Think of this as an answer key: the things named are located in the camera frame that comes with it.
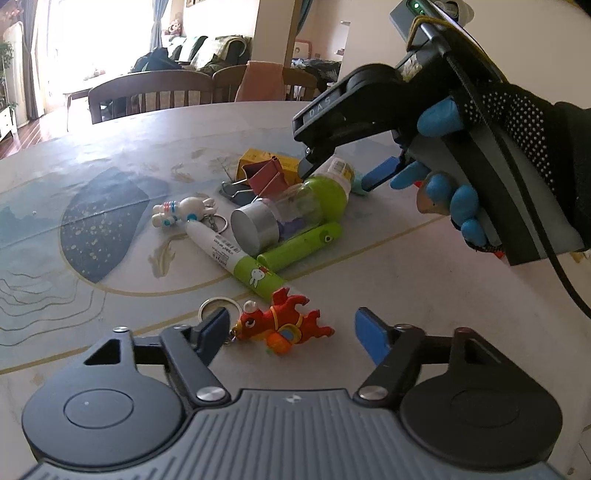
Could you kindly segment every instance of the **stuffed toy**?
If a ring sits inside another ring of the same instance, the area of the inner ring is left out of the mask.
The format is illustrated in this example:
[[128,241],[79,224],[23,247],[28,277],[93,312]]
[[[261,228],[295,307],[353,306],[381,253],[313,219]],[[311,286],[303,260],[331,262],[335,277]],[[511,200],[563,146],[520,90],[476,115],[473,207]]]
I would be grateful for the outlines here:
[[181,25],[180,20],[178,20],[177,18],[175,18],[170,26],[163,31],[164,35],[170,35],[171,37],[179,37],[181,32],[183,30],[183,26]]

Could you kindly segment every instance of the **pink cloth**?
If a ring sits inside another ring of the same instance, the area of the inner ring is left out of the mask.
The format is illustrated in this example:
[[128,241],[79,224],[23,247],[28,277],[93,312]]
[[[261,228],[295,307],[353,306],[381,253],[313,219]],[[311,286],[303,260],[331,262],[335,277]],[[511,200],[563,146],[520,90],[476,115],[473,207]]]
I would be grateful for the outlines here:
[[237,102],[268,102],[285,100],[283,65],[270,61],[252,61],[236,93]]

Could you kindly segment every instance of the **cartoon rabbit print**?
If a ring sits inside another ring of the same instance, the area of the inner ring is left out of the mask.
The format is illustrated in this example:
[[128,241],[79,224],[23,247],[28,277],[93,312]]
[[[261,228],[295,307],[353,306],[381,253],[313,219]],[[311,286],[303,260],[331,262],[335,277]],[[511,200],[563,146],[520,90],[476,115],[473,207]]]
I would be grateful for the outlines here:
[[251,280],[250,285],[254,286],[255,288],[258,287],[259,281],[265,278],[266,268],[255,268],[251,271]]

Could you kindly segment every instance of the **red horse figurine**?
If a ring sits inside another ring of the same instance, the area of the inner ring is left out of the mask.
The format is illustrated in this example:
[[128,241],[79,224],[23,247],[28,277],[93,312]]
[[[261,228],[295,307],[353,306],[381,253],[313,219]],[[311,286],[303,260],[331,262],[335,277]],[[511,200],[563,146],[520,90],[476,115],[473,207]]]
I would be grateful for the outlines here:
[[291,350],[296,343],[307,342],[310,338],[331,336],[331,327],[319,327],[319,310],[302,315],[296,305],[305,305],[309,300],[303,295],[288,296],[288,287],[277,290],[272,297],[272,305],[266,312],[261,311],[256,302],[247,301],[244,313],[232,329],[239,340],[266,340],[267,347],[278,355]]

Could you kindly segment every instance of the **wooden floor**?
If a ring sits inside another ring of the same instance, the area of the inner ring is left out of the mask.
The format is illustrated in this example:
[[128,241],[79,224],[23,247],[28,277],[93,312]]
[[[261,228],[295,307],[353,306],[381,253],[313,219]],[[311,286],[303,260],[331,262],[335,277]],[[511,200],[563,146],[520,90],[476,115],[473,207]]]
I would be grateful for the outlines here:
[[[70,133],[88,128],[91,125],[87,99],[74,100],[70,108]],[[43,115],[38,120],[23,125],[14,137],[9,134],[4,138],[0,142],[0,159],[67,133],[66,107],[64,106]]]

